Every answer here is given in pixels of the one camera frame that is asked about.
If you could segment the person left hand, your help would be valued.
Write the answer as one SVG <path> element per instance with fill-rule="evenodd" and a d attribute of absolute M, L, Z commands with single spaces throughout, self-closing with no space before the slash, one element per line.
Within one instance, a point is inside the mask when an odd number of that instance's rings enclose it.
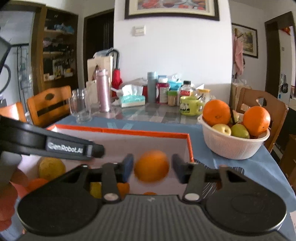
<path fill-rule="evenodd" d="M 1 232 L 11 225 L 11 218 L 15 213 L 15 203 L 18 189 L 21 194 L 27 193 L 29 179 L 18 168 L 13 173 L 9 183 L 1 190 Z"/>

